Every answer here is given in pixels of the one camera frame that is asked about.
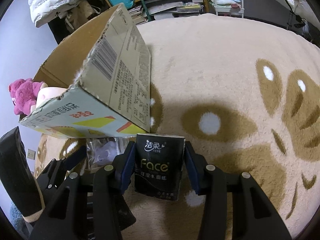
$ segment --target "beige rug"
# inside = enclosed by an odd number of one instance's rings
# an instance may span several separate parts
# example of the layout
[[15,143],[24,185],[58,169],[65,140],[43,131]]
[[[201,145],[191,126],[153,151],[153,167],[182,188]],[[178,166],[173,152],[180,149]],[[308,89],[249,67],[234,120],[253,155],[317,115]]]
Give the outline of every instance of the beige rug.
[[[211,14],[139,30],[152,54],[152,132],[185,136],[226,172],[250,172],[297,236],[320,205],[320,50],[278,27]],[[45,137],[36,174],[77,147]],[[125,198],[137,222],[124,239],[197,238],[204,197],[185,172],[176,202],[132,187]]]

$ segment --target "metal screw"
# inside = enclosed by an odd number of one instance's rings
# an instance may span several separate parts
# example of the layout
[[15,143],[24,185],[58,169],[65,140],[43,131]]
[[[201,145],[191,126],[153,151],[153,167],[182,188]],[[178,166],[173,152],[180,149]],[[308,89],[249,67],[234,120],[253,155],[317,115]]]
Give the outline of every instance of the metal screw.
[[212,164],[208,164],[206,167],[205,167],[208,171],[214,171],[216,169],[216,167]]
[[111,164],[108,164],[108,165],[104,166],[104,170],[105,171],[112,171],[113,170],[113,166]]
[[76,172],[72,172],[72,173],[70,173],[70,175],[69,175],[69,178],[70,178],[70,179],[75,179],[76,177],[78,177],[78,173],[76,173]]
[[242,177],[244,177],[245,179],[248,179],[248,178],[250,178],[250,173],[248,173],[248,172],[243,172],[243,173],[242,173]]

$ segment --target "white wall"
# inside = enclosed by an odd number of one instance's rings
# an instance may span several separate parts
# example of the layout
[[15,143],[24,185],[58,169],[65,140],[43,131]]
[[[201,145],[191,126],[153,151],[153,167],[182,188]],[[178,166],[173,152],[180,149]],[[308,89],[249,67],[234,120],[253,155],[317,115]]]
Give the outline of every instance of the white wall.
[[[33,78],[57,43],[48,25],[36,28],[30,18],[28,0],[14,0],[0,21],[0,137],[18,125],[8,91],[11,82]],[[37,150],[40,133],[19,125],[26,150]],[[34,161],[28,159],[34,171]],[[0,183],[0,206],[8,216],[11,200]]]
[[[253,17],[286,27],[289,14],[289,10],[276,0],[244,0],[245,17]],[[294,23],[297,23],[295,18],[292,20],[292,24]]]

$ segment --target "plush toy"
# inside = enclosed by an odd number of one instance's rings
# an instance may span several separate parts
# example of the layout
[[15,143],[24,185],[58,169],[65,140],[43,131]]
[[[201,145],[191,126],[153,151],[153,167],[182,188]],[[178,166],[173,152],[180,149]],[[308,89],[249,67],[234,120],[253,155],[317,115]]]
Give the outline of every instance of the plush toy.
[[47,87],[44,82],[34,82],[31,78],[18,79],[9,85],[16,115],[29,115],[36,108],[36,100],[40,89]]

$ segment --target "electrical outlet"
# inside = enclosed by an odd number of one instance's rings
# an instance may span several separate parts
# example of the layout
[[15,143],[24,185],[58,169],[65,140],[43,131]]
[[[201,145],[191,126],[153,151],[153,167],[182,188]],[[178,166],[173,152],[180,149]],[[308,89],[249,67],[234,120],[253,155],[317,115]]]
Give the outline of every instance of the electrical outlet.
[[28,149],[27,158],[34,160],[36,158],[36,152],[33,150]]

